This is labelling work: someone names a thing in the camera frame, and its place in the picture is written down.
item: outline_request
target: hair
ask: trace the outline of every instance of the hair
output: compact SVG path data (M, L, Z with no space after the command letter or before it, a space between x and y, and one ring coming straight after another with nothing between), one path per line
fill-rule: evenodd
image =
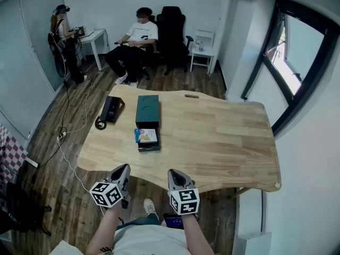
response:
M51 31L53 33L55 33L57 29L57 16L55 16L54 14L52 14L52 17L51 17Z
M138 16L140 14L145 14L147 17L149 17L152 15L152 10L148 7L141 7L139 10L137 10L136 15Z
M51 17L51 31L53 33L56 33L56 29L57 29L57 24L58 24L57 15L65 14L65 13L66 13L66 10L60 10L60 11L57 11L55 15L52 14L52 17Z

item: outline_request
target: black office chair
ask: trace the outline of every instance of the black office chair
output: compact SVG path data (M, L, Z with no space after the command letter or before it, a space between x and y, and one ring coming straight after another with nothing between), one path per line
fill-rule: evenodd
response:
M29 197L17 184L8 182L6 195L0 194L0 198L7 203L7 212L0 210L0 234L9 230L19 232L35 231L39 227L45 234L51 233L43 228L44 212L52 211L50 206L40 207L39 197L36 191L31 190Z
M172 67L178 64L183 67L184 72L188 71L185 61L193 38L186 36L188 43L185 46L183 42L184 23L185 16L177 6L165 6L161 14L157 15L158 41L156 48L166 60L165 75L168 75Z

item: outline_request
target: window frame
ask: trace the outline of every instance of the window frame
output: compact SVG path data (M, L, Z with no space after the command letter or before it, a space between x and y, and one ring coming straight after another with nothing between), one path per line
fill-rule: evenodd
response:
M295 95L291 92L288 84L279 71L276 70L274 65L266 56L268 46L271 44L271 34L274 31L279 13L288 14L297 18L324 35L324 39L321 42L314 61L312 62L308 73L302 80L301 86ZM261 52L241 95L241 98L246 101L247 93L254 84L263 63L268 68L288 103L288 108L271 127L274 136L278 135L289 124L318 86L321 78L326 72L330 59L332 58L339 32L339 25L322 14L291 0L276 0Z

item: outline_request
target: gaming chair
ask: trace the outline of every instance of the gaming chair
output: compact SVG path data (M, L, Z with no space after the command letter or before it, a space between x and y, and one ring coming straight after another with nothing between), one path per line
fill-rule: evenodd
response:
M184 68L184 72L188 71L185 60L193 38L186 36L188 43L185 46L183 42L184 23L185 16L177 6L165 6L161 14L157 15L158 41L156 48L166 60L165 75L168 75L172 67L177 64Z

